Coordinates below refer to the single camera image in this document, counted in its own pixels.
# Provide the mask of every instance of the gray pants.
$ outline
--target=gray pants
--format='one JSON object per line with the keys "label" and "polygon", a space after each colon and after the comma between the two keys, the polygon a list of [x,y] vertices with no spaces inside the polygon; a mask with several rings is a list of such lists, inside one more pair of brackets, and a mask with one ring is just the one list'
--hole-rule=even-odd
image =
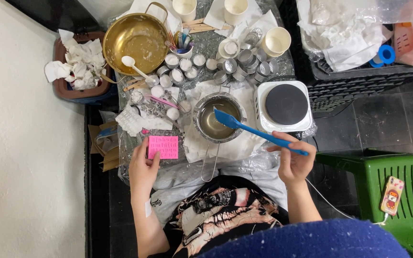
{"label": "gray pants", "polygon": [[[261,188],[280,207],[288,210],[288,196],[284,183],[278,177],[279,158],[275,154],[264,153],[243,161],[218,164],[221,175],[234,175],[246,178]],[[203,178],[211,178],[213,164],[204,167]],[[164,226],[180,202],[198,191],[205,182],[200,177],[200,164],[175,167],[169,171],[160,170],[154,183],[155,193],[151,203],[159,222]]]}

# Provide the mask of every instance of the white wall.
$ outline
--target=white wall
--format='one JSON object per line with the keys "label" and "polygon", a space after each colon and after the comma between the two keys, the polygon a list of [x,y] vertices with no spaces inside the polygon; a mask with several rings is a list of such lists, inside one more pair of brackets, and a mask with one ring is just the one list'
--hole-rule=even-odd
{"label": "white wall", "polygon": [[79,0],[79,2],[100,23],[100,26],[107,28],[108,18],[128,11],[133,0]]}
{"label": "white wall", "polygon": [[83,107],[44,76],[55,38],[0,0],[0,258],[84,257]]}

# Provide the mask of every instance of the brown trash bin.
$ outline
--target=brown trash bin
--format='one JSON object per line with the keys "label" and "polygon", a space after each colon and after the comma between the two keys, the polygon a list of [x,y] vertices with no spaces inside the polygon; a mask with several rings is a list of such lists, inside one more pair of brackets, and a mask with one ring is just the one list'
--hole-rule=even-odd
{"label": "brown trash bin", "polygon": [[[101,44],[103,44],[103,38],[105,37],[105,33],[101,31],[96,31],[96,32],[89,32],[87,34],[75,34],[74,39],[77,42],[84,42],[84,41],[89,41],[89,40],[94,40],[99,38]],[[57,39],[55,42],[55,55],[54,55],[54,61],[60,61],[62,63],[66,63],[66,48],[61,42],[61,39]],[[108,78],[111,77],[111,67],[109,67],[108,64],[105,66],[106,68],[106,76]],[[64,98],[64,99],[80,99],[80,98],[89,98],[89,97],[98,97],[103,94],[105,94],[110,86],[111,83],[108,81],[102,79],[101,80],[101,85],[93,88],[93,89],[86,89],[86,90],[79,90],[79,91],[69,91],[67,87],[67,82],[65,81],[64,78],[56,79],[54,80],[54,87],[55,87],[55,92],[58,94],[59,97]]]}

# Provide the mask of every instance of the black plastic crate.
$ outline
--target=black plastic crate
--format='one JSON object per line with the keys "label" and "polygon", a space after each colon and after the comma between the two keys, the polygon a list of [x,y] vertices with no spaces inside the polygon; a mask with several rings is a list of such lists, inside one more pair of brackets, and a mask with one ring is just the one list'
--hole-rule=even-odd
{"label": "black plastic crate", "polygon": [[308,87],[312,112],[329,112],[343,103],[413,81],[413,67],[399,63],[380,68],[366,63],[347,71],[334,72],[324,59],[310,61],[302,47],[296,0],[283,0],[279,11],[284,27],[291,34],[290,52],[295,75]]}

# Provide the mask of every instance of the white plastic spoon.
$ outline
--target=white plastic spoon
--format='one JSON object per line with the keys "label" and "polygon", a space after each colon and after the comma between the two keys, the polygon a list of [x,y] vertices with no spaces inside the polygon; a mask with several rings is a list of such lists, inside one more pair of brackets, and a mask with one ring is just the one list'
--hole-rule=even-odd
{"label": "white plastic spoon", "polygon": [[151,77],[147,76],[145,73],[141,72],[140,69],[136,68],[136,66],[135,66],[135,59],[133,59],[133,57],[131,57],[131,56],[123,56],[123,57],[122,57],[122,63],[123,63],[125,66],[132,67],[137,73],[141,74],[141,76],[143,76],[144,78],[146,78],[146,81],[149,81],[149,82],[155,82],[155,81],[156,81],[155,79],[152,79]]}

